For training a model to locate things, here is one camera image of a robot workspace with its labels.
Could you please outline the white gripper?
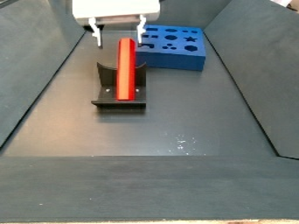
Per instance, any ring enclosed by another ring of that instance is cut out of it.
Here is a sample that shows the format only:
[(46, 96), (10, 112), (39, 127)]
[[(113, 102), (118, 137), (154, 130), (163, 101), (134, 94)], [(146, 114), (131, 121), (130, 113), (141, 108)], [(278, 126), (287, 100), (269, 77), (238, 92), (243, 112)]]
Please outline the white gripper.
[(102, 47), (102, 33), (98, 25), (139, 23), (138, 44), (142, 44), (146, 23), (161, 15), (159, 0), (71, 0), (73, 15), (81, 25), (90, 25), (93, 36)]

